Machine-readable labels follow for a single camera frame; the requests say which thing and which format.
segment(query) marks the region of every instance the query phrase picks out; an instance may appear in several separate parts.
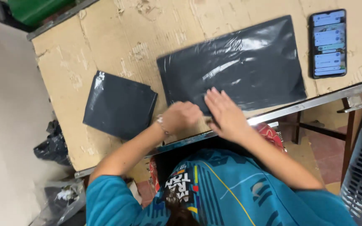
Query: bracelet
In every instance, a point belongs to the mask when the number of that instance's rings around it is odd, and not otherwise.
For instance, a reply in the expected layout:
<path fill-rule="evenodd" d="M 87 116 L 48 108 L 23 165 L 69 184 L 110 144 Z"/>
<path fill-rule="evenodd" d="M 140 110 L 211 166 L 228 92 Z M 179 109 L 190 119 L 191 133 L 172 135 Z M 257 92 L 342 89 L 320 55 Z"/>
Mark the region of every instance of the bracelet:
<path fill-rule="evenodd" d="M 158 115 L 156 117 L 156 121 L 160 125 L 161 129 L 164 131 L 164 134 L 170 135 L 170 133 L 168 131 L 166 131 L 163 127 L 163 115 Z"/>

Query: smartphone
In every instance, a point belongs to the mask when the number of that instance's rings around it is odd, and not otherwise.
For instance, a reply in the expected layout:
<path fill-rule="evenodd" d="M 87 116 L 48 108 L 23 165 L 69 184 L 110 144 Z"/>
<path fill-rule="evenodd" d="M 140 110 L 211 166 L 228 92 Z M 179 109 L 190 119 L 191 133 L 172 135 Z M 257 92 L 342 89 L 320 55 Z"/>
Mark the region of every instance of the smartphone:
<path fill-rule="evenodd" d="M 314 13 L 309 18 L 310 73 L 314 79 L 347 73 L 346 10 Z"/>

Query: teal shirt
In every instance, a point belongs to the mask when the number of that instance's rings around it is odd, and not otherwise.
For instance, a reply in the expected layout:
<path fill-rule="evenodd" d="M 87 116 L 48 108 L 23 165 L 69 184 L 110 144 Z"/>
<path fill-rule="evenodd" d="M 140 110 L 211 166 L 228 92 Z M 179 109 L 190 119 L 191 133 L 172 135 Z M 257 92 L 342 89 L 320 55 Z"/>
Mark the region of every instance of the teal shirt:
<path fill-rule="evenodd" d="M 98 177 L 86 191 L 87 226 L 165 225 L 162 197 L 170 189 L 201 225 L 356 225 L 338 196 L 292 190 L 250 158 L 203 149 L 175 168 L 144 209 L 120 177 Z"/>

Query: table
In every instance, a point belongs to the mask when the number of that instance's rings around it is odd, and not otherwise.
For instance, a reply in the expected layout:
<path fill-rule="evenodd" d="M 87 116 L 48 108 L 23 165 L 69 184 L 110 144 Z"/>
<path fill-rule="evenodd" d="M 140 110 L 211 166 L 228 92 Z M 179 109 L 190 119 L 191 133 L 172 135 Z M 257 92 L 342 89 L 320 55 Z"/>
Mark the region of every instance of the table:
<path fill-rule="evenodd" d="M 348 14 L 348 74 L 314 80 L 308 75 L 307 19 L 312 13 L 335 8 L 345 8 Z M 294 24 L 308 106 L 334 100 L 334 96 L 324 98 L 328 93 L 348 96 L 353 90 L 362 90 L 362 0 L 86 0 L 56 22 L 29 34 L 75 170 L 94 167 L 123 143 L 82 124 L 96 70 L 150 85 L 158 93 L 154 110 L 157 115 L 167 108 L 156 66 L 158 56 L 287 14 L 292 16 Z M 350 92 L 345 91 L 353 85 L 354 88 L 348 89 Z M 249 111 L 245 115 L 257 116 L 275 110 L 249 119 L 267 121 L 305 106 L 288 105 Z M 213 135 L 207 131 L 209 128 L 202 120 L 196 128 L 170 137 L 165 143 L 181 140 L 175 144 L 182 145 L 184 141 Z M 201 133 L 204 134 L 182 140 Z"/>

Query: hand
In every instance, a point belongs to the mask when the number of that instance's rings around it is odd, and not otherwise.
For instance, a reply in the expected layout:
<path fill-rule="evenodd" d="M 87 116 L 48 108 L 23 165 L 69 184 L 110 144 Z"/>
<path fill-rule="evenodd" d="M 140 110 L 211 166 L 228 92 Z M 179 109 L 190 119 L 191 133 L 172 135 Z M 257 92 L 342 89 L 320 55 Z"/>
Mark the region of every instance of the hand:
<path fill-rule="evenodd" d="M 179 131 L 193 127 L 203 113 L 198 105 L 187 101 L 176 102 L 163 113 L 163 129 L 169 134 L 174 135 Z"/>
<path fill-rule="evenodd" d="M 224 90 L 219 93 L 216 88 L 208 90 L 205 103 L 216 120 L 209 123 L 209 127 L 221 138 L 241 144 L 255 130 L 247 123 L 241 109 L 231 100 Z"/>

